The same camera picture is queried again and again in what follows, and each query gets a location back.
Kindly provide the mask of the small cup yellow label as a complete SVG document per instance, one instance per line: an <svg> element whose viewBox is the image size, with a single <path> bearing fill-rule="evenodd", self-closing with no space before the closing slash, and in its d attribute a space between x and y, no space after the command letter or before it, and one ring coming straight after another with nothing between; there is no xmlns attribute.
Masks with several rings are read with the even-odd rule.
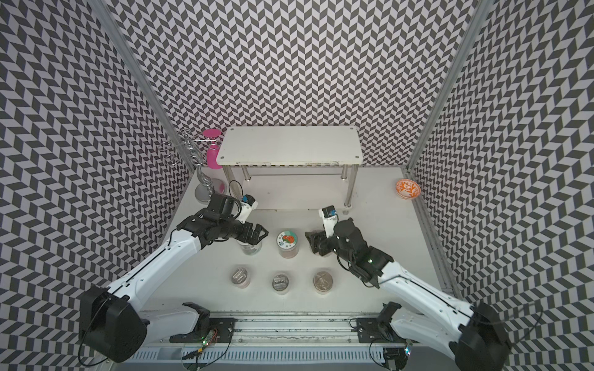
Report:
<svg viewBox="0 0 594 371"><path fill-rule="evenodd" d="M278 295L289 292L290 278L286 273L278 273L272 278L272 290Z"/></svg>

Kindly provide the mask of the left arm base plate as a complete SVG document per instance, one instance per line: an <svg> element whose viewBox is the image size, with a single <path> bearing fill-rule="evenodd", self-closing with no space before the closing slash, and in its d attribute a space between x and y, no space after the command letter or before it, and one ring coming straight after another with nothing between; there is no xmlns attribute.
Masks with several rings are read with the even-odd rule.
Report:
<svg viewBox="0 0 594 371"><path fill-rule="evenodd" d="M210 318L200 320L194 330L187 334L170 336L170 343L202 343L210 332L215 334L217 343L230 343L235 331L236 318Z"/></svg>

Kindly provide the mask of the small cup red contents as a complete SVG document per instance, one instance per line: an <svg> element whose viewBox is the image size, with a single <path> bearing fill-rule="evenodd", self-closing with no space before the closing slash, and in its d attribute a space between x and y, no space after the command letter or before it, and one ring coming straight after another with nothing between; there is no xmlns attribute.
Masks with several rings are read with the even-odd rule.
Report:
<svg viewBox="0 0 594 371"><path fill-rule="evenodd" d="M234 287L247 288L251 283L251 273L247 267L236 267L231 275L230 282Z"/></svg>

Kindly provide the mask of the white lid seed jar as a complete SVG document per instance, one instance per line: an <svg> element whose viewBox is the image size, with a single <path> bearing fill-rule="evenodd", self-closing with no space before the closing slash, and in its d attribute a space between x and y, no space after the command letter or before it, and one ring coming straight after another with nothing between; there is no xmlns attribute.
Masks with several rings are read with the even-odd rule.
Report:
<svg viewBox="0 0 594 371"><path fill-rule="evenodd" d="M248 256L252 256L257 254L261 250L262 243L259 242L257 244L246 244L240 243L241 250L244 254Z"/></svg>

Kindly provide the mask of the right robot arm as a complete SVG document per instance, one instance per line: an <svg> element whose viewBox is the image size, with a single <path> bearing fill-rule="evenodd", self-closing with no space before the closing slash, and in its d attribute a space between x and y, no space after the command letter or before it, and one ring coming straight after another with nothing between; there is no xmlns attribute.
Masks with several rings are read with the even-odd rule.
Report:
<svg viewBox="0 0 594 371"><path fill-rule="evenodd" d="M412 307L387 304L380 331L428 346L454 360L461 370L501 370L512 348L498 312L473 305L422 281L394 258L369 245L353 219L323 219L323 230L305 234L312 252L346 261L347 270L373 288L391 292Z"/></svg>

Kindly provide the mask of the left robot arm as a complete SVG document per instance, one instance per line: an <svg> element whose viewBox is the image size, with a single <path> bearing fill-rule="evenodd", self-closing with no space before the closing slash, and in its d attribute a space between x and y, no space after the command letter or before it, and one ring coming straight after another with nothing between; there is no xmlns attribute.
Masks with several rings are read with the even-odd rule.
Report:
<svg viewBox="0 0 594 371"><path fill-rule="evenodd" d="M104 288L86 290L79 298L79 346L123 363L157 340L205 343L213 331L208 309L187 301L169 311L145 311L145 304L173 272L205 247L230 239L260 244L269 232L247 221L257 206L251 195L237 199L216 193L138 266Z"/></svg>

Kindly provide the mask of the red jar with printed lid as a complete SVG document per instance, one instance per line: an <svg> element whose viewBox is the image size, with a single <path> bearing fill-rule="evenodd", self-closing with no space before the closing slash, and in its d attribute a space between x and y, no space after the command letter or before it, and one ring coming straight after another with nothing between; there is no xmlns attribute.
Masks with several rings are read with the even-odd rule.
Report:
<svg viewBox="0 0 594 371"><path fill-rule="evenodd" d="M298 237L296 233L290 230L281 232L277 236L276 242L278 245L279 254L285 259L294 258L299 252Z"/></svg>

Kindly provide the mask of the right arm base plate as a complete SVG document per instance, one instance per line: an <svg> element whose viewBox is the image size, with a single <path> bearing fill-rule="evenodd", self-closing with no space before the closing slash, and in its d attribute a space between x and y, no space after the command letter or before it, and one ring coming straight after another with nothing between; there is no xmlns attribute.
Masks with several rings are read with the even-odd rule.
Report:
<svg viewBox="0 0 594 371"><path fill-rule="evenodd" d="M375 318L355 318L352 324L357 333L358 342L361 344L371 343L404 343L403 338L386 326L380 326Z"/></svg>

